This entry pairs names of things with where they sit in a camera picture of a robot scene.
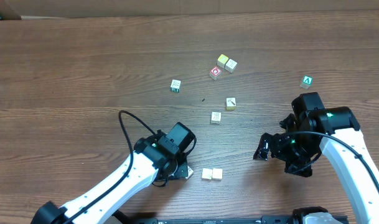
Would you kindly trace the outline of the wooden block with squiggle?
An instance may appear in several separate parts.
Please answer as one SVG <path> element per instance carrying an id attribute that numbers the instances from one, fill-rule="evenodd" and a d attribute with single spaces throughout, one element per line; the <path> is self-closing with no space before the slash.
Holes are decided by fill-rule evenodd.
<path id="1" fill-rule="evenodd" d="M 202 169 L 202 179 L 203 180 L 212 180 L 212 176 L 213 176 L 213 170 L 212 169 L 207 169 L 207 168 Z"/>

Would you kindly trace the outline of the wooden block number three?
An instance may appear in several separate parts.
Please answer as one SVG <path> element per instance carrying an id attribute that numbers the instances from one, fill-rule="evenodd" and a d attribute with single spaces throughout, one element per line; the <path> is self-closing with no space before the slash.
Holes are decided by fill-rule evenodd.
<path id="1" fill-rule="evenodd" d="M 212 179 L 213 180 L 222 180 L 223 178 L 223 169 L 212 169 Z"/>

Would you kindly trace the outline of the yellow sided wooden block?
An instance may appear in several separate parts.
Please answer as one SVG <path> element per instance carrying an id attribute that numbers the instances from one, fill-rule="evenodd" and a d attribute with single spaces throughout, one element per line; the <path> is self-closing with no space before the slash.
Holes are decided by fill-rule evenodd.
<path id="1" fill-rule="evenodd" d="M 222 114 L 220 112 L 212 112 L 210 122 L 212 124 L 220 124 Z"/>

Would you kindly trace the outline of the wooden block with dots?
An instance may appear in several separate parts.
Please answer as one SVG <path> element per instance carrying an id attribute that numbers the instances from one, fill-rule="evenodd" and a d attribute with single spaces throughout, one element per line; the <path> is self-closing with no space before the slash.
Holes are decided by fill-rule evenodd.
<path id="1" fill-rule="evenodd" d="M 189 166 L 187 166 L 187 177 L 186 177 L 186 179 L 191 178 L 193 176 L 193 174 L 194 174 L 194 171 Z"/>

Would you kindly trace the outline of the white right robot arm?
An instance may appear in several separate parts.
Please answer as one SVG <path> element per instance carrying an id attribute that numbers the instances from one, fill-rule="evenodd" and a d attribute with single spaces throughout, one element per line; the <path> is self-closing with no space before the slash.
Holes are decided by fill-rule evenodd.
<path id="1" fill-rule="evenodd" d="M 311 166 L 325 156 L 349 198 L 358 223 L 379 223 L 379 171 L 348 107 L 295 110 L 280 121 L 285 132 L 264 133 L 255 160 L 285 163 L 287 174 L 310 177 Z"/>

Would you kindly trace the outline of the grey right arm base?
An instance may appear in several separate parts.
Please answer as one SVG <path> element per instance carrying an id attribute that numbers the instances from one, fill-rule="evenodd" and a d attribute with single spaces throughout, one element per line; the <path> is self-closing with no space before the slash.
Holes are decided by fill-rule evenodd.
<path id="1" fill-rule="evenodd" d="M 323 207 L 305 207 L 292 211 L 293 224 L 328 224 L 339 223 L 327 209 Z"/>

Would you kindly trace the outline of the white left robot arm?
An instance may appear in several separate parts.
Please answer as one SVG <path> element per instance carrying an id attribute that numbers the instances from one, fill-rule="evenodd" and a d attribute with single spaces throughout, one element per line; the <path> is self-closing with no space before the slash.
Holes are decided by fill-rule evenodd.
<path id="1" fill-rule="evenodd" d="M 36 211 L 32 223 L 108 223 L 132 196 L 142 189 L 161 182 L 187 177 L 186 151 L 195 137 L 173 138 L 157 134 L 141 138 L 129 157 L 108 177 L 88 192 L 61 207 L 49 201 Z"/>

